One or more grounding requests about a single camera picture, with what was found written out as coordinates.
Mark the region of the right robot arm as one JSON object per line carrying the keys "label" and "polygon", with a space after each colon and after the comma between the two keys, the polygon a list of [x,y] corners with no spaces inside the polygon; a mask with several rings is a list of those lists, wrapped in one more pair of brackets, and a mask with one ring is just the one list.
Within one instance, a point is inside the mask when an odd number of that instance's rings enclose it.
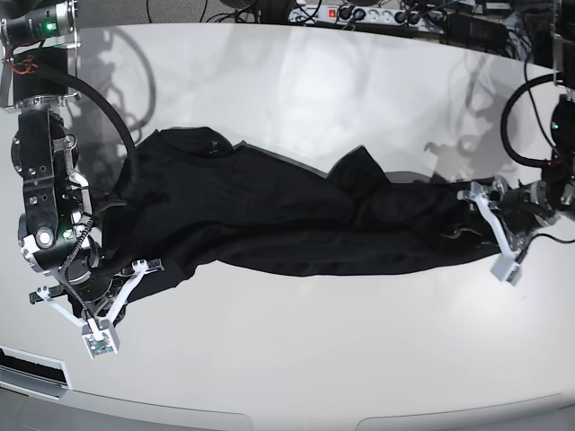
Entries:
{"label": "right robot arm", "polygon": [[24,213],[18,242],[37,272],[54,277],[31,301],[67,295],[85,318],[97,315],[113,284],[91,232],[121,191],[97,198],[78,171],[79,143],[59,111],[70,100],[91,100],[114,126],[128,153],[128,187],[139,176],[136,146],[119,113],[78,76],[80,38],[75,1],[1,3],[1,108],[18,115],[12,165],[22,179]]}

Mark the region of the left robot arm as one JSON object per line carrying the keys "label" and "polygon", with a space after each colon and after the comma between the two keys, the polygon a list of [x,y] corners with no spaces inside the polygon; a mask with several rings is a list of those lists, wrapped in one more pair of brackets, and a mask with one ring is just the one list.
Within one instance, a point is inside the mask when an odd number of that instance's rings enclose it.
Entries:
{"label": "left robot arm", "polygon": [[[548,75],[525,78],[508,99],[500,120],[500,138],[505,153],[521,166],[538,169],[539,180],[511,188],[503,178],[493,180],[487,193],[489,208],[500,223],[504,238],[517,250],[525,247],[535,231],[554,224],[561,216],[574,217],[574,3],[552,1],[546,34],[526,31],[530,41],[525,62],[534,62],[541,49],[550,58]],[[554,84],[563,89],[543,138],[551,148],[547,159],[518,154],[509,138],[509,117],[523,95],[534,101],[532,90]]]}

